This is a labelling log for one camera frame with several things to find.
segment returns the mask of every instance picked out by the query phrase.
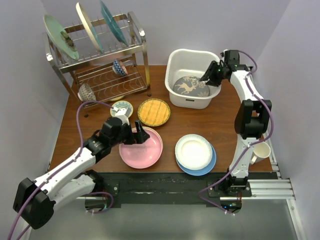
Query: dish rack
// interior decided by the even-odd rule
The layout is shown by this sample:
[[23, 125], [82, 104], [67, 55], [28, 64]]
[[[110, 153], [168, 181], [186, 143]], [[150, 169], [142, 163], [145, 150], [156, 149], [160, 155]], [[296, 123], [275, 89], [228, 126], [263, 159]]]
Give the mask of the dish rack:
[[[104, 103], [114, 102], [132, 94], [147, 92], [151, 96], [150, 72], [147, 55], [147, 41], [145, 31], [130, 11], [113, 16], [118, 23], [123, 35], [127, 39], [128, 46], [118, 42], [106, 25], [104, 19], [91, 20], [97, 36], [103, 47], [103, 53], [97, 51], [91, 42], [82, 23], [73, 24], [64, 29], [73, 40], [79, 52], [79, 59], [74, 60], [60, 52], [51, 42], [48, 34], [42, 34], [46, 59], [50, 63], [68, 93], [75, 98], [79, 105], [77, 91], [84, 83], [92, 88], [96, 100]], [[137, 68], [136, 53], [142, 52], [145, 77]], [[128, 75], [120, 76], [113, 72], [113, 60], [121, 59]], [[77, 89], [67, 82], [66, 74], [73, 78]], [[94, 108], [98, 104], [84, 106], [84, 116], [87, 117], [87, 109]]]

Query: pink plate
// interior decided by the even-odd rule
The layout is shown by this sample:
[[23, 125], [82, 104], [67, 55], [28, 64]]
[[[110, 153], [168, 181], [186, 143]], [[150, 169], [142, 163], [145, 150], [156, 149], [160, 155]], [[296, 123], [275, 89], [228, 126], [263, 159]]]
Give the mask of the pink plate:
[[143, 127], [150, 138], [143, 144], [119, 145], [122, 160], [132, 168], [145, 169], [155, 164], [161, 156], [164, 144], [160, 135], [150, 127]]

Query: wooden tabletop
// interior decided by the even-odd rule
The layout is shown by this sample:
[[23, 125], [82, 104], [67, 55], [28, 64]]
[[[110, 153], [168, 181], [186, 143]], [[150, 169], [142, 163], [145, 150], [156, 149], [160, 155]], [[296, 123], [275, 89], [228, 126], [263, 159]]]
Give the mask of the wooden tabletop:
[[[198, 134], [206, 138], [214, 147], [217, 155], [216, 165], [212, 172], [226, 172], [233, 160], [237, 134], [234, 130], [234, 121], [237, 115], [240, 100], [234, 87], [223, 81], [221, 92], [214, 97], [205, 109], [192, 109], [174, 106], [169, 99], [169, 92], [165, 87], [166, 66], [150, 66], [152, 97], [147, 93], [129, 96], [129, 101], [134, 108], [130, 123], [138, 120], [137, 110], [139, 105], [149, 98], [162, 99], [171, 109], [169, 120], [162, 126], [153, 127], [163, 141], [163, 152], [160, 159], [146, 169], [134, 169], [126, 165], [119, 154], [119, 148], [112, 149], [106, 156], [91, 169], [97, 172], [182, 172], [175, 159], [175, 146], [177, 141], [187, 134]], [[79, 133], [76, 125], [76, 111], [78, 103], [69, 97], [61, 129], [54, 149], [50, 169], [66, 160], [80, 145]], [[84, 139], [89, 138], [94, 131], [101, 129], [103, 123], [110, 117], [110, 109], [101, 106], [90, 110], [89, 117], [80, 117], [80, 125]], [[249, 169], [251, 172], [272, 171], [270, 161], [265, 159], [255, 163]]]

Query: gray floor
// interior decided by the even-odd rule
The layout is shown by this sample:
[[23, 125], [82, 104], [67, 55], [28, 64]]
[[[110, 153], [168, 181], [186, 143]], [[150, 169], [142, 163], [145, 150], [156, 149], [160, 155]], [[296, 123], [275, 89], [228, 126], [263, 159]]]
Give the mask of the gray floor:
[[30, 240], [296, 240], [285, 200], [244, 200], [235, 217], [205, 205], [123, 205], [92, 216], [75, 200]]

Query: cable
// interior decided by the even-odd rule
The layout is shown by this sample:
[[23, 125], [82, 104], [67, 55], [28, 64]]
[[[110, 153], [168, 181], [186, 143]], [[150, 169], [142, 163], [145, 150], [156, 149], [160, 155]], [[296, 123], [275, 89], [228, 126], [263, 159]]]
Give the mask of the cable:
[[[107, 103], [104, 103], [104, 102], [100, 102], [100, 101], [86, 101], [84, 103], [82, 103], [77, 111], [76, 111], [76, 125], [77, 125], [77, 129], [78, 129], [78, 132], [79, 132], [79, 135], [80, 135], [80, 150], [79, 152], [77, 153], [77, 155], [75, 156], [74, 159], [70, 160], [69, 162], [67, 162], [65, 165], [61, 166], [60, 168], [58, 168], [56, 171], [54, 171], [44, 182], [42, 182], [32, 193], [31, 195], [26, 199], [26, 201], [24, 202], [24, 204], [22, 205], [22, 207], [20, 208], [17, 216], [15, 217], [14, 221], [13, 221], [13, 224], [11, 226], [11, 229], [10, 229], [10, 232], [9, 232], [9, 235], [7, 237], [7, 240], [11, 240], [12, 238], [12, 235], [14, 234], [14, 231], [15, 231], [15, 228], [17, 226], [17, 223], [18, 223], [18, 220], [21, 216], [21, 214], [23, 213], [23, 211], [25, 210], [26, 206], [28, 205], [28, 203], [30, 202], [30, 200], [36, 195], [36, 193], [38, 193], [41, 188], [46, 184], [48, 183], [48, 181], [50, 179], [52, 179], [55, 175], [57, 175], [60, 171], [62, 171], [63, 169], [65, 169], [66, 167], [68, 167], [70, 164], [72, 164], [73, 162], [75, 162], [77, 160], [77, 158], [81, 155], [82, 153], [82, 150], [84, 148], [84, 136], [82, 135], [82, 131], [81, 131], [81, 128], [80, 128], [80, 122], [79, 122], [79, 115], [80, 115], [80, 111], [81, 109], [85, 106], [85, 105], [88, 105], [88, 104], [101, 104], [101, 105], [105, 105], [109, 108], [114, 108], [113, 106], [107, 104]], [[27, 226], [22, 232], [26, 232], [29, 228], [29, 226]]]
[[274, 119], [273, 119], [273, 116], [272, 116], [272, 114], [271, 114], [271, 111], [270, 111], [269, 107], [267, 106], [267, 104], [266, 104], [260, 97], [258, 97], [256, 94], [254, 94], [254, 91], [252, 90], [252, 88], [251, 88], [251, 86], [249, 85], [249, 82], [248, 82], [248, 77], [249, 77], [251, 74], [253, 74], [253, 73], [255, 73], [255, 72], [257, 71], [257, 69], [258, 69], [258, 64], [257, 64], [257, 62], [253, 59], [253, 57], [251, 57], [251, 56], [250, 56], [249, 54], [247, 54], [246, 52], [241, 51], [241, 50], [239, 50], [238, 52], [246, 55], [246, 56], [247, 56], [248, 58], [250, 58], [250, 59], [253, 61], [253, 63], [254, 63], [254, 70], [248, 72], [248, 74], [245, 76], [244, 80], [245, 80], [245, 83], [246, 83], [247, 87], [249, 88], [249, 91], [250, 91], [250, 92], [252, 93], [252, 95], [264, 106], [264, 108], [265, 108], [266, 111], [268, 112], [268, 115], [269, 115], [269, 117], [270, 117], [270, 125], [271, 125], [270, 133], [269, 133], [269, 135], [268, 135], [266, 138], [260, 139], [260, 140], [255, 141], [255, 142], [252, 142], [252, 143], [250, 143], [248, 146], [246, 146], [245, 149], [243, 150], [243, 152], [240, 154], [240, 156], [239, 156], [238, 159], [236, 160], [236, 162], [235, 162], [235, 164], [233, 165], [233, 167], [229, 170], [229, 172], [226, 173], [226, 175], [224, 175], [221, 179], [219, 179], [218, 181], [216, 181], [214, 184], [211, 184], [210, 186], [208, 186], [208, 187], [206, 187], [206, 188], [204, 188], [204, 189], [202, 189], [202, 190], [200, 190], [200, 191], [198, 192], [198, 195], [199, 195], [199, 197], [200, 197], [202, 200], [204, 200], [204, 201], [206, 201], [206, 202], [214, 205], [215, 207], [223, 210], [225, 213], [229, 213], [229, 214], [233, 214], [233, 215], [234, 215], [234, 213], [230, 212], [229, 210], [224, 209], [223, 207], [221, 207], [220, 205], [216, 204], [215, 202], [210, 201], [209, 199], [206, 199], [205, 197], [201, 196], [200, 194], [203, 193], [203, 192], [205, 192], [205, 191], [207, 191], [207, 190], [210, 189], [210, 188], [214, 188], [215, 186], [217, 186], [218, 184], [220, 184], [222, 181], [224, 181], [224, 180], [232, 173], [232, 171], [237, 167], [237, 165], [238, 165], [238, 163], [240, 162], [241, 158], [245, 155], [245, 153], [248, 151], [248, 149], [249, 149], [250, 147], [252, 147], [253, 145], [256, 145], [256, 144], [259, 144], [259, 143], [262, 143], [262, 142], [267, 141], [267, 140], [271, 137], [271, 135], [273, 134], [273, 132], [274, 132]]
[[103, 209], [103, 210], [101, 210], [101, 211], [88, 211], [89, 213], [92, 213], [92, 214], [102, 214], [102, 213], [105, 213], [106, 211], [108, 211], [112, 206], [113, 206], [113, 204], [114, 204], [114, 197], [110, 194], [110, 193], [108, 193], [108, 192], [106, 192], [106, 191], [96, 191], [96, 192], [90, 192], [90, 193], [88, 193], [88, 194], [86, 194], [86, 195], [84, 195], [84, 196], [91, 196], [91, 195], [98, 195], [98, 194], [104, 194], [104, 195], [108, 195], [110, 198], [111, 198], [111, 203], [110, 203], [110, 205], [109, 205], [109, 207], [107, 207], [107, 208], [105, 208], [105, 209]]

